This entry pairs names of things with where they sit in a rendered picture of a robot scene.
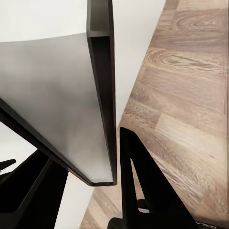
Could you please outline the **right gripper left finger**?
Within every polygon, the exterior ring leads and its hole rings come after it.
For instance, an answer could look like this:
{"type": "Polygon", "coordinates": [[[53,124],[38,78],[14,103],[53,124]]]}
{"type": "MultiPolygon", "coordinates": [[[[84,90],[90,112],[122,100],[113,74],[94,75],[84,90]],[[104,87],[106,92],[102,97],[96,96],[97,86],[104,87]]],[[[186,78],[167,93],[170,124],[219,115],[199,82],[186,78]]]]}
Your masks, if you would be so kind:
{"type": "Polygon", "coordinates": [[[37,149],[0,182],[0,229],[54,229],[68,173],[37,149]]]}

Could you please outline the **hardback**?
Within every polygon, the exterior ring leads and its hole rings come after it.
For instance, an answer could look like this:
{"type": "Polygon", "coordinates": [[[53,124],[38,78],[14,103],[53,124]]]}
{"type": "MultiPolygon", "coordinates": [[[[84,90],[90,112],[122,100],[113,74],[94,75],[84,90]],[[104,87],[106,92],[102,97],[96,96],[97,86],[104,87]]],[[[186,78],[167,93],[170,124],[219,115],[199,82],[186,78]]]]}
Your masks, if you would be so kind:
{"type": "Polygon", "coordinates": [[[0,0],[0,122],[90,187],[117,185],[112,0],[0,0]]]}

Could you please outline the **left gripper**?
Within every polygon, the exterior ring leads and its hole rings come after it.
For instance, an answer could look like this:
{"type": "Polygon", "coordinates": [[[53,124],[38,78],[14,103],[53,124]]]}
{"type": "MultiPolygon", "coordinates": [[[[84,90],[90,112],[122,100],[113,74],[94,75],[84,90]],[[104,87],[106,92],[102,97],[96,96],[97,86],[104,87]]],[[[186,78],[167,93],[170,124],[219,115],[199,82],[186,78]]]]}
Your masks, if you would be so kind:
{"type": "MultiPolygon", "coordinates": [[[[10,159],[10,160],[6,160],[6,161],[0,162],[0,171],[2,171],[3,169],[5,169],[5,168],[11,166],[11,165],[14,164],[15,162],[16,162],[16,159],[10,159]]],[[[11,173],[11,172],[0,175],[0,182],[1,182],[6,176],[8,176],[8,174],[10,174],[10,173],[11,173]]]]}

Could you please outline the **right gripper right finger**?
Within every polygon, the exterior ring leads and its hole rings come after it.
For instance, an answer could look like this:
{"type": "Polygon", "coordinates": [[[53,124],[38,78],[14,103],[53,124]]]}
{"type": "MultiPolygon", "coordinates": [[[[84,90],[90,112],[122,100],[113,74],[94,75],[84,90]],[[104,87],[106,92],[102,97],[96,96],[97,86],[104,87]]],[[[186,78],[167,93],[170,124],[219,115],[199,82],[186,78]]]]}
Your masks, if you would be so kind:
{"type": "Polygon", "coordinates": [[[138,135],[120,127],[123,229],[200,229],[138,135]],[[131,159],[149,213],[138,210],[131,159]]]}

